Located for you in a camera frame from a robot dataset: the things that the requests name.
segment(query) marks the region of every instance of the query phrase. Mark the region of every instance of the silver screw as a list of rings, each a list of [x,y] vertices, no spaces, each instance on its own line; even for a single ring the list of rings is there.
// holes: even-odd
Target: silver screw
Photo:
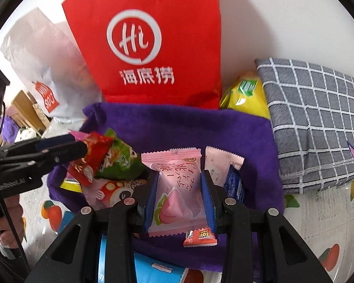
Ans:
[[[278,210],[275,209],[275,208],[271,208],[268,210],[268,213],[271,215],[271,216],[277,216],[279,214]]]
[[[125,205],[133,205],[135,203],[135,199],[131,198],[131,197],[130,198],[126,198],[126,199],[123,200],[123,203]]]
[[[84,206],[84,207],[81,209],[81,213],[82,213],[83,215],[88,215],[91,211],[92,211],[92,209],[91,209],[89,206]]]
[[[224,202],[227,205],[235,205],[236,204],[236,200],[234,198],[227,198],[226,200],[224,200]]]

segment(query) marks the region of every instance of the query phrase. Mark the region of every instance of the green label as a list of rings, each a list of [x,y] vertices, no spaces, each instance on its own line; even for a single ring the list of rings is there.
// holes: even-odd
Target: green label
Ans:
[[[257,81],[248,81],[248,80],[243,80],[237,89],[238,92],[242,93],[243,95],[246,95],[248,97],[253,96],[253,90],[256,89],[256,84]]]

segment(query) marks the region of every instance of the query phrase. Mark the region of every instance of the gray plaid pillow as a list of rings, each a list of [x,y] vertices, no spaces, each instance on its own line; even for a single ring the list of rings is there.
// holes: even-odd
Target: gray plaid pillow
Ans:
[[[285,192],[354,178],[354,78],[290,59],[257,59]]]

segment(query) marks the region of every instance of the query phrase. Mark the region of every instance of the human hand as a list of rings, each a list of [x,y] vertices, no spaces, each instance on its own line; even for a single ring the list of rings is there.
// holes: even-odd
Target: human hand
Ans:
[[[4,202],[8,208],[10,218],[13,221],[13,225],[17,231],[20,242],[22,242],[25,231],[24,223],[22,221],[23,209],[20,205],[20,195],[5,198]],[[4,247],[11,249],[18,248],[16,239],[5,217],[0,218],[0,231],[3,231],[3,233],[0,235],[0,241]]]

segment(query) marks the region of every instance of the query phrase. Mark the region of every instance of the white wall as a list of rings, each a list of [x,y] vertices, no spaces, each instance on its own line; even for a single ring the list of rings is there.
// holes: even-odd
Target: white wall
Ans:
[[[63,0],[24,0],[0,32],[0,45],[14,22],[39,7],[53,22],[65,20]],[[254,59],[300,59],[354,76],[354,20],[337,0],[220,0],[222,79],[230,85]],[[0,52],[8,77],[5,102],[25,88]]]

